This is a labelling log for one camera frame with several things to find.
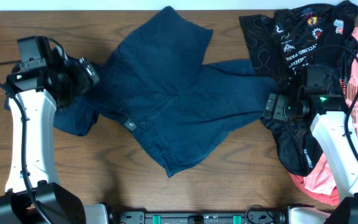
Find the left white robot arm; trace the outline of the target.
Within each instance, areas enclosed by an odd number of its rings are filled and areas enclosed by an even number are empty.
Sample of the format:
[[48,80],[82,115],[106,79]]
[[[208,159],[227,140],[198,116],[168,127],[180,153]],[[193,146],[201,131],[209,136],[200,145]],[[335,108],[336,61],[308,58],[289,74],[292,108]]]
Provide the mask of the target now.
[[85,58],[23,57],[7,76],[13,121],[12,162],[0,223],[109,223],[102,203],[83,205],[61,186],[55,168],[53,121],[61,99],[84,94],[99,81]]

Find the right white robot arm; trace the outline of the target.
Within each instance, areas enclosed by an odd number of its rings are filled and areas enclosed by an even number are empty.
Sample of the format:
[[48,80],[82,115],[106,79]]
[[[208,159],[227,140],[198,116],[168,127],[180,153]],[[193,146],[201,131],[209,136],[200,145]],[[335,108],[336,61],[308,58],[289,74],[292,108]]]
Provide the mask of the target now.
[[332,213],[306,205],[288,206],[279,223],[358,223],[358,137],[350,107],[335,70],[321,65],[298,67],[290,85],[295,97],[270,94],[264,117],[308,124],[327,158],[340,203]]

